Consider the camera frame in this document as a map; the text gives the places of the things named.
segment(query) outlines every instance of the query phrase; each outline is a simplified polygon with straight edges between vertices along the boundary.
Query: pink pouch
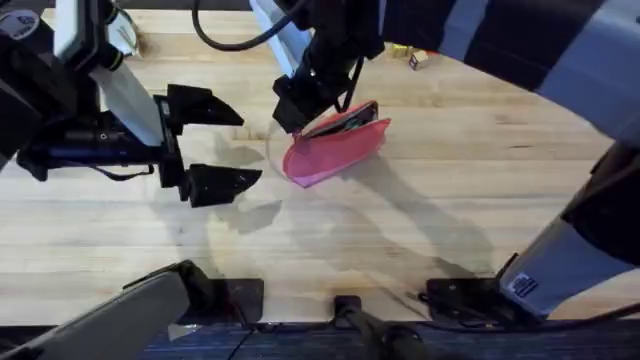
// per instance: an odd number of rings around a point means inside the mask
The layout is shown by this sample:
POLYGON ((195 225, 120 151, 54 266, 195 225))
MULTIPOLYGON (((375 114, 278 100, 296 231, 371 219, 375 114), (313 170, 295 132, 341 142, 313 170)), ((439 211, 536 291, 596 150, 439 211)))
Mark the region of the pink pouch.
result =
MULTIPOLYGON (((370 106, 365 103, 342 114, 331 116, 319 128, 330 126, 370 106)), ((391 119, 375 120, 352 130, 318 137, 296 136, 283 160, 285 174, 296 184, 309 187, 329 178, 378 151, 391 119)))

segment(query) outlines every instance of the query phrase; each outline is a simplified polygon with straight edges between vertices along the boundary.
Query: black mounting plate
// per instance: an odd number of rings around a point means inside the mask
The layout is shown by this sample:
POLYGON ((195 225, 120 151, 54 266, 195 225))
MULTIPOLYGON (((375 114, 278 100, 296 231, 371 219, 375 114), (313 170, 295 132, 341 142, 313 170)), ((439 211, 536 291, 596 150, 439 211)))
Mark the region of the black mounting plate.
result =
POLYGON ((420 299, 438 322, 460 327, 530 326, 539 319, 498 290, 498 278, 430 279, 420 299))
POLYGON ((209 279, 209 284, 216 294, 212 310, 194 316, 187 313, 177 324, 255 324, 260 321, 264 302, 262 279, 209 279))

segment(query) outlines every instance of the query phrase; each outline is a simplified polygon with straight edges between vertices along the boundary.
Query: wooden table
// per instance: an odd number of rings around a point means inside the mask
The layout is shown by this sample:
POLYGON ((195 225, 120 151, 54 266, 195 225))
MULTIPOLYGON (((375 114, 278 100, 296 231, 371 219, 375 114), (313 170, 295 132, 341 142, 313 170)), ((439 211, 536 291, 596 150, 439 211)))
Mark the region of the wooden table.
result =
MULTIPOLYGON (((291 139, 271 118, 280 74, 270 50, 209 49, 188 12, 131 15, 150 48, 128 65, 150 92, 167 83, 208 87, 246 119, 241 129, 187 128, 187 162, 264 175, 234 204, 194 210, 155 176, 114 183, 65 169, 42 184, 8 166, 0 176, 2 325, 58 324, 187 258, 211 277, 264 279, 264 321, 324 321, 336 294, 361 296, 383 319, 417 320, 425 308, 407 292, 429 278, 492 276, 564 207, 610 143, 570 112, 455 61, 414 72, 383 55, 365 65, 356 101, 376 99, 393 118, 386 144, 303 190, 281 172, 291 139)), ((201 18, 224 42, 258 32, 251 13, 201 18)), ((554 317, 590 316, 638 294, 636 274, 626 274, 554 317)))

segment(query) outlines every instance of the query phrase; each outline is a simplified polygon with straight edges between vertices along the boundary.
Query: label sticker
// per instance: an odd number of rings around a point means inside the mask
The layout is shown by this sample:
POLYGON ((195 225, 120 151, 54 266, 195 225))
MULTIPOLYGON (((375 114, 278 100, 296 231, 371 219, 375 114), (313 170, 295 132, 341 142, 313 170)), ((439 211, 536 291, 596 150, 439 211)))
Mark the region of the label sticker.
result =
POLYGON ((525 298, 537 287, 538 283, 525 273, 518 274, 507 285, 507 289, 520 298, 525 298))
POLYGON ((13 10, 0 17, 0 33, 14 40, 29 36, 39 25, 38 14, 31 10, 13 10))

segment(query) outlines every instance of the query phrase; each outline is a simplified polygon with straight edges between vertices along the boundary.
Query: pink zipper pouch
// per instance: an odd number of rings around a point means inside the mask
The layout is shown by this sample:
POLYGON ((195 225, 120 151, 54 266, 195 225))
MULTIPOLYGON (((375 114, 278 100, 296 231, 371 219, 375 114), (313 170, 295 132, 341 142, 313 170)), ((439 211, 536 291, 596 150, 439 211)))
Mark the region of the pink zipper pouch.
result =
POLYGON ((374 101, 331 116, 294 143, 283 159, 284 173, 307 188, 378 151, 391 119, 377 120, 374 101))

